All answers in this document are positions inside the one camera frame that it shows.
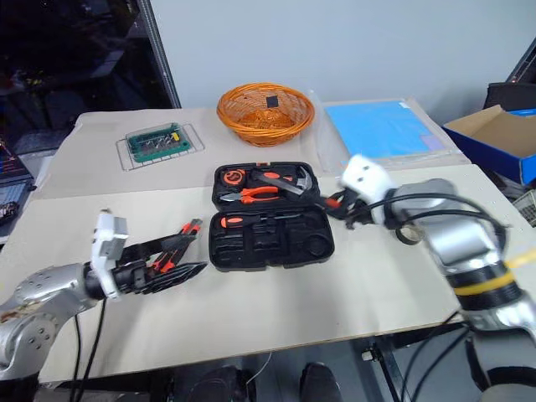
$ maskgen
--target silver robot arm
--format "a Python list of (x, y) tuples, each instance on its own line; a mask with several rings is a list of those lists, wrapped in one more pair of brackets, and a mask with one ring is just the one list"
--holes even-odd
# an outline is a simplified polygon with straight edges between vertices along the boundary
[[(121, 258), (127, 237), (126, 220), (101, 211), (90, 266), (112, 300), (119, 299), (119, 291), (111, 270)], [(83, 264), (37, 272), (22, 281), (0, 306), (0, 381), (37, 373), (64, 324), (97, 303), (87, 293), (85, 273)]]
[[(341, 182), (366, 204), (396, 200), (372, 209), (372, 220), (390, 229), (410, 222), (422, 232), (460, 302), (462, 316), (474, 329), (523, 329), (536, 345), (536, 305), (504, 264), (506, 230), (497, 221), (497, 230), (490, 230), (476, 215), (456, 214), (464, 209), (462, 202), (434, 198), (434, 193), (456, 196), (454, 186), (444, 179), (396, 187), (382, 167), (364, 157), (352, 158)], [(411, 198), (416, 194), (431, 196)]]
[[(444, 179), (397, 187), (382, 167), (356, 156), (341, 182), (345, 190), (337, 196), (350, 201), (338, 204), (348, 209), (331, 212), (340, 219), (352, 217), (348, 226), (354, 221), (388, 229), (410, 224), (420, 232), (473, 330), (466, 350), (479, 388), (536, 386), (536, 305), (504, 262), (506, 229), (478, 205), (456, 199), (456, 189)], [(375, 203), (377, 208), (369, 208)], [(477, 211), (459, 215), (467, 205)]]
[[(38, 373), (63, 325), (99, 300), (117, 302), (121, 294), (155, 293), (197, 275), (206, 262), (178, 262), (200, 223), (194, 219), (179, 234), (124, 249), (126, 221), (101, 211), (89, 263), (32, 274), (0, 306), (0, 383)], [(149, 257), (159, 253), (173, 253), (174, 268), (162, 273), (147, 265)]]
[(22, 281), (0, 306), (0, 381), (44, 365), (59, 330), (97, 300), (85, 291), (82, 264), (51, 267)]

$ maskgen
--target blue plastic sheet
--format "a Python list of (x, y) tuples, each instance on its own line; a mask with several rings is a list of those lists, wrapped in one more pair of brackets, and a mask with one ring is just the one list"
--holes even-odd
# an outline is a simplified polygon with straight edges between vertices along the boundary
[(350, 155), (396, 157), (444, 148), (401, 100), (329, 106), (326, 112)]

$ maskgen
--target blue box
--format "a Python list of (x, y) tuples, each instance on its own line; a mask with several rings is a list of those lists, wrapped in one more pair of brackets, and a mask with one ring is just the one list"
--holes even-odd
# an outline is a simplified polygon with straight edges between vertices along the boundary
[(536, 110), (493, 106), (443, 126), (473, 163), (523, 185), (536, 178)]

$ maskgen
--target screwdriver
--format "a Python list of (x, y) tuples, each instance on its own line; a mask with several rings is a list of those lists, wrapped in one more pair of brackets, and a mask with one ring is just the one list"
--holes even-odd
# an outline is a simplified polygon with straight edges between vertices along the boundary
[(222, 218), (219, 222), (221, 223), (222, 228), (231, 229), (231, 228), (241, 228), (243, 226), (248, 226), (250, 224), (258, 224), (264, 220), (268, 219), (291, 219), (302, 216), (302, 214), (293, 214), (293, 215), (282, 215), (276, 216), (274, 218), (266, 218), (260, 215), (246, 215), (246, 216), (233, 216), (232, 218)]

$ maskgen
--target black tool case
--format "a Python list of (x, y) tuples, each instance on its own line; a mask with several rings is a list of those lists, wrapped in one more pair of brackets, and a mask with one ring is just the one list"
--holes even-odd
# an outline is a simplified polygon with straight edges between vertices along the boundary
[[(253, 172), (275, 173), (296, 185), (303, 169), (312, 180), (308, 192), (319, 195), (317, 178), (303, 162), (241, 163), (216, 170), (212, 201), (219, 212), (211, 219), (209, 230), (210, 261), (216, 268), (220, 271), (263, 271), (268, 265), (295, 268), (323, 262), (333, 254), (335, 245), (327, 215), (322, 208), (305, 201), (305, 197), (279, 189), (277, 193), (256, 195), (278, 198), (251, 204), (221, 199), (244, 188), (270, 186), (253, 178)], [(232, 224), (227, 219), (237, 218), (249, 222), (230, 227)]]

